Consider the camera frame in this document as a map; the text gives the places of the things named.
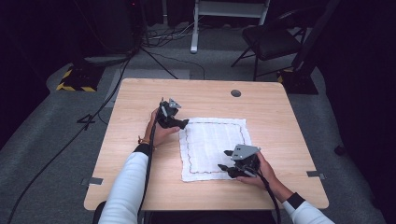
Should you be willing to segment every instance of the chair leg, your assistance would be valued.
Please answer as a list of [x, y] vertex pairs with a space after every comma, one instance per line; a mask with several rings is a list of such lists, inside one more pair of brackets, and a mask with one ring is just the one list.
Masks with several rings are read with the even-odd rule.
[[255, 61], [254, 61], [254, 77], [253, 77], [253, 81], [256, 81], [256, 77], [257, 77], [257, 65], [259, 63], [259, 58], [256, 56], [255, 57]]
[[234, 66], [239, 62], [239, 60], [241, 60], [241, 59], [245, 56], [245, 54], [248, 53], [249, 50], [250, 50], [250, 47], [247, 48], [247, 49], [245, 49], [245, 51], [244, 51], [244, 52], [241, 54], [241, 56], [239, 56], [239, 58], [231, 65], [231, 67], [234, 67]]

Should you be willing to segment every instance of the white cloth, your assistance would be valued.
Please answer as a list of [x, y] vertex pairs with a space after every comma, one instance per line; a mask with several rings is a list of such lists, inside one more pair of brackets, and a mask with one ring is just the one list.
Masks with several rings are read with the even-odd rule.
[[179, 132], [185, 182], [210, 179], [231, 179], [218, 164], [233, 166], [224, 154], [236, 145], [251, 145], [245, 119], [192, 118]]

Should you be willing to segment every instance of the black cable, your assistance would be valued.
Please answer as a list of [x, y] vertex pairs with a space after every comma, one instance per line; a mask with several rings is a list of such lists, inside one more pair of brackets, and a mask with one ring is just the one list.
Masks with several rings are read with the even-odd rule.
[[99, 118], [99, 120], [101, 120], [105, 125], [108, 125], [108, 123], [105, 122], [105, 121], [100, 117], [100, 113], [98, 114], [98, 118]]
[[151, 133], [149, 135], [148, 168], [147, 168], [147, 171], [146, 171], [145, 190], [143, 192], [142, 203], [139, 206], [139, 210], [137, 211], [137, 214], [139, 214], [141, 209], [142, 209], [143, 201], [145, 201], [146, 191], [147, 191], [148, 185], [149, 185], [149, 172], [151, 170], [152, 151], [154, 149], [155, 128], [156, 128], [157, 118], [158, 118], [158, 114], [160, 113], [160, 110], [161, 110], [161, 104], [158, 107], [157, 114], [155, 115], [154, 122], [153, 122], [152, 127], [151, 127]]
[[275, 206], [275, 210], [276, 210], [276, 219], [277, 219], [277, 222], [276, 222], [276, 223], [277, 223], [277, 224], [281, 224], [279, 206], [277, 205], [275, 194], [274, 194], [274, 193], [272, 192], [272, 190], [270, 189], [270, 183], [269, 183], [269, 182], [265, 179], [265, 177], [264, 177], [262, 174], [260, 174], [259, 172], [254, 171], [254, 173], [255, 173], [256, 175], [258, 175], [258, 176], [260, 177], [260, 179], [262, 180], [262, 183], [264, 183], [264, 186], [265, 186], [265, 188], [267, 189], [268, 194], [270, 195], [270, 197], [271, 197], [271, 199], [272, 199], [272, 201], [273, 201], [273, 203], [274, 203], [274, 206]]
[[151, 55], [151, 53], [149, 53], [148, 51], [146, 51], [145, 49], [143, 49], [142, 47], [140, 47], [143, 51], [145, 51], [148, 56], [150, 56], [152, 59], [154, 59], [154, 61], [159, 64], [167, 73], [169, 73], [172, 77], [174, 77], [175, 79], [178, 79], [178, 77], [175, 77], [175, 75], [173, 75], [167, 68], [165, 68], [160, 62], [158, 62], [158, 60]]
[[81, 132], [91, 123], [91, 121], [99, 114], [99, 112], [109, 102], [111, 97], [116, 92], [118, 86], [120, 85], [120, 82], [122, 81], [123, 73], [125, 72], [125, 68], [128, 65], [129, 61], [131, 61], [131, 59], [133, 58], [134, 54], [135, 54], [135, 51], [129, 56], [129, 59], [128, 59], [127, 63], [124, 65], [124, 67], [122, 69], [122, 72], [120, 74], [120, 79], [117, 82], [116, 87], [114, 88], [113, 92], [111, 92], [111, 94], [107, 97], [107, 99], [105, 99], [105, 101], [102, 103], [100, 108], [88, 119], [87, 123], [84, 124], [84, 126], [72, 137], [72, 139], [69, 142], [67, 142], [67, 144], [64, 145], [64, 147], [62, 147], [62, 149], [54, 157], [52, 157], [52, 159], [49, 162], [47, 162], [47, 164], [35, 175], [35, 177], [29, 182], [29, 184], [23, 190], [22, 194], [20, 195], [18, 200], [15, 202], [14, 207], [12, 208], [12, 211], [11, 211], [11, 214], [9, 215], [7, 224], [11, 223], [12, 218], [14, 217], [14, 214], [15, 214], [17, 208], [18, 208], [18, 205], [20, 204], [21, 199], [23, 198], [23, 196], [25, 195], [27, 190], [33, 185], [33, 183], [35, 183], [35, 181], [38, 179], [38, 177], [52, 164], [52, 162], [55, 161], [55, 159], [58, 158], [58, 156], [61, 155], [61, 153], [64, 152], [67, 149], [67, 147], [81, 134]]
[[[150, 54], [153, 54], [153, 55], [158, 55], [158, 56], [163, 57], [163, 58], [165, 58], [165, 59], [175, 60], [175, 61], [178, 61], [178, 62], [181, 62], [181, 63], [192, 63], [192, 62], [187, 62], [187, 61], [183, 61], [183, 60], [176, 59], [176, 58], [166, 57], [166, 56], [163, 56], [163, 55], [161, 55], [161, 54], [159, 54], [159, 53], [153, 53], [153, 52], [149, 52], [149, 53], [150, 53]], [[192, 64], [195, 64], [195, 65], [200, 66], [200, 67], [202, 68], [202, 71], [204, 72], [204, 80], [205, 80], [205, 69], [204, 69], [200, 64], [198, 64], [198, 63], [192, 63]]]
[[182, 35], [182, 33], [184, 33], [186, 30], [192, 30], [192, 27], [191, 28], [190, 27], [191, 26], [187, 26], [185, 28], [180, 28], [178, 31], [175, 31], [175, 29], [174, 29], [174, 31], [172, 33], [167, 34], [167, 35], [165, 35], [165, 34], [157, 35], [157, 36], [160, 36], [160, 38], [158, 38], [157, 44], [142, 43], [142, 45], [147, 48], [163, 47], [171, 41], [179, 40], [179, 39], [186, 37], [187, 35], [191, 35], [192, 33], [189, 33], [189, 32], [187, 32], [185, 35]]

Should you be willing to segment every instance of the dark background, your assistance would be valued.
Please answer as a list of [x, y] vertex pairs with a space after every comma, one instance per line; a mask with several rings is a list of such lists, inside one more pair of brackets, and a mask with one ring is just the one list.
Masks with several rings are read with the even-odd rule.
[[[326, 1], [272, 0], [267, 20], [318, 2]], [[124, 13], [111, 13], [114, 8], [102, 1], [79, 0], [93, 24], [88, 27], [73, 1], [0, 2], [0, 148], [49, 94], [47, 78], [72, 61], [70, 52], [79, 52], [80, 57], [110, 53], [91, 29], [114, 49], [134, 46], [128, 34], [139, 35], [142, 24], [139, 6], [130, 3], [119, 2], [118, 7], [127, 6]], [[163, 22], [160, 4], [160, 0], [146, 1], [148, 25]], [[97, 16], [106, 12], [104, 8], [109, 20], [128, 21], [107, 32], [106, 20]], [[171, 26], [191, 21], [193, 1], [168, 0], [167, 9]], [[346, 151], [369, 182], [388, 223], [396, 222], [392, 214], [396, 210], [392, 201], [396, 198], [395, 10], [390, 1], [341, 0], [306, 59], [322, 73]], [[62, 29], [62, 22], [70, 29]]]

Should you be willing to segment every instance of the person's right hand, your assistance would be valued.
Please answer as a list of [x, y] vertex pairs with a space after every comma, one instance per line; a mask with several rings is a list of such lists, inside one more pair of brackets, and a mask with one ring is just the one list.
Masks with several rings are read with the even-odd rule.
[[[262, 176], [264, 176], [269, 183], [277, 181], [274, 169], [271, 167], [270, 163], [264, 158], [264, 156], [260, 152], [257, 152], [256, 155], [260, 161], [260, 171], [262, 172]], [[238, 181], [241, 181], [242, 183], [255, 185], [261, 189], [265, 189], [264, 183], [262, 183], [262, 180], [258, 176], [238, 176], [236, 179]]]
[[[264, 158], [264, 156], [260, 152], [257, 152], [256, 154], [260, 161], [260, 171], [262, 172], [262, 176], [264, 176], [268, 183], [270, 183], [270, 188], [275, 194], [276, 198], [281, 203], [285, 202], [293, 194], [293, 192], [286, 186], [284, 186], [282, 182], [280, 182], [280, 180], [275, 175], [274, 169], [272, 168], [270, 163]], [[264, 183], [262, 183], [262, 180], [258, 176], [238, 176], [236, 179], [241, 181], [242, 183], [255, 185], [261, 189], [265, 189]]]

